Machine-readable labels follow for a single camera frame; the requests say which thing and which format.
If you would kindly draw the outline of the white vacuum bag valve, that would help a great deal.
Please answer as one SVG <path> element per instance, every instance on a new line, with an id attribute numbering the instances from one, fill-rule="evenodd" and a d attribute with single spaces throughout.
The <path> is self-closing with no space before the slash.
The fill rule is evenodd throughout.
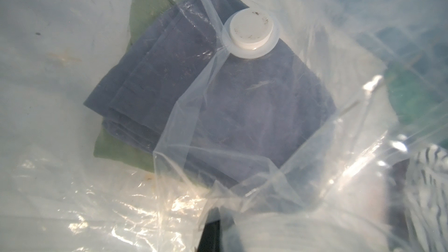
<path id="1" fill-rule="evenodd" d="M 271 52 L 280 39 L 280 23 L 267 10 L 246 8 L 233 14 L 224 24 L 222 42 L 234 56 L 260 58 Z"/>

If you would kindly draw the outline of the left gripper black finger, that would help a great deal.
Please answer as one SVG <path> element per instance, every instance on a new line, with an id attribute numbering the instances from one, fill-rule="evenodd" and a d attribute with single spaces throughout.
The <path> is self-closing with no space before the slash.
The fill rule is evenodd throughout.
<path id="1" fill-rule="evenodd" d="M 209 211 L 197 252 L 221 251 L 221 216 L 218 208 Z"/>

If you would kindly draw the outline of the navy blue garment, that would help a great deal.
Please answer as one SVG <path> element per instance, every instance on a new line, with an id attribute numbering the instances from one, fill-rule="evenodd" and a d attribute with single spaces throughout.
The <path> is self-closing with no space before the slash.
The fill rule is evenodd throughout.
<path id="1" fill-rule="evenodd" d="M 85 106 L 112 136 L 192 178 L 232 187 L 280 168 L 335 112 L 320 79 L 283 41 L 255 59 L 216 30 L 241 0 L 184 0 L 154 21 Z"/>

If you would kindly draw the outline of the black white striped garment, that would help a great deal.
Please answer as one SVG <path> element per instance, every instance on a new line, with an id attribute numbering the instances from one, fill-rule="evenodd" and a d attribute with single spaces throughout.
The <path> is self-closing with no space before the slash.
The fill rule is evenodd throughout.
<path id="1" fill-rule="evenodd" d="M 409 161 L 405 201 L 410 239 L 422 252 L 448 250 L 448 153 L 430 145 Z"/>

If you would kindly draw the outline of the clear plastic vacuum bag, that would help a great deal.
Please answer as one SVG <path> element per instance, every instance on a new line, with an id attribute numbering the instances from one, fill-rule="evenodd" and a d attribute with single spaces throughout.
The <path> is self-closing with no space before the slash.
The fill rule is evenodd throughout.
<path id="1" fill-rule="evenodd" d="M 445 252 L 448 0 L 1 0 L 3 252 Z"/>

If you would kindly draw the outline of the olive green garment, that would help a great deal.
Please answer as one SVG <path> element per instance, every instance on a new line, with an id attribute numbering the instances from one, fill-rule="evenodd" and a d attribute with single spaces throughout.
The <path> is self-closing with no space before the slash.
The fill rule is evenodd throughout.
<path id="1" fill-rule="evenodd" d="M 132 0 L 129 12 L 130 40 L 126 51 L 132 48 L 148 26 L 175 4 L 173 0 Z M 96 139 L 93 156 L 154 172 L 152 155 L 114 137 L 113 133 L 109 133 L 105 120 Z"/>

